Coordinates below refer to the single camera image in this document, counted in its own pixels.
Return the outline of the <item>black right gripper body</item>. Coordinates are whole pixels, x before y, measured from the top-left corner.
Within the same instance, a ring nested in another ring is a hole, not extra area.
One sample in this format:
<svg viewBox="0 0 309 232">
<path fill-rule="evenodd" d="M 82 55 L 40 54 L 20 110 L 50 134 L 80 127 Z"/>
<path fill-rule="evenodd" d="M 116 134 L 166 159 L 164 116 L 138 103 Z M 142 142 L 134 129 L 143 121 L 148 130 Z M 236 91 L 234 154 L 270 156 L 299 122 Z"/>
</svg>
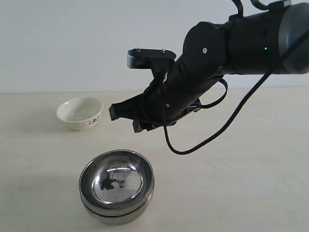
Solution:
<svg viewBox="0 0 309 232">
<path fill-rule="evenodd" d="M 185 110 L 222 76 L 196 77 L 185 67 L 183 56 L 171 66 L 161 87 L 157 87 L 144 98 L 143 112 L 150 121 L 173 124 L 183 117 Z"/>
</svg>

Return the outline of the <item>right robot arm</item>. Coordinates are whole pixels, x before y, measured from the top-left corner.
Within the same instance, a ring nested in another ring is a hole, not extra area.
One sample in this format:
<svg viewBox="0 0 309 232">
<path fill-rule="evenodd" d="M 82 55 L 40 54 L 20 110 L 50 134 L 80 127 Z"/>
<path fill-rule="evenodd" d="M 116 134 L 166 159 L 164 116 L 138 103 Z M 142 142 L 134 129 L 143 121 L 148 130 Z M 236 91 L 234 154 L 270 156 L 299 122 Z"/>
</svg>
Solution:
<svg viewBox="0 0 309 232">
<path fill-rule="evenodd" d="M 149 69 L 154 78 L 141 94 L 112 104 L 110 118 L 131 119 L 135 132 L 150 131 L 213 107 L 199 98 L 227 74 L 306 74 L 308 42 L 283 55 L 308 30 L 308 3 L 280 0 L 265 12 L 234 15 L 224 24 L 199 22 L 188 31 L 180 56 L 164 49 L 131 49 L 128 67 Z"/>
</svg>

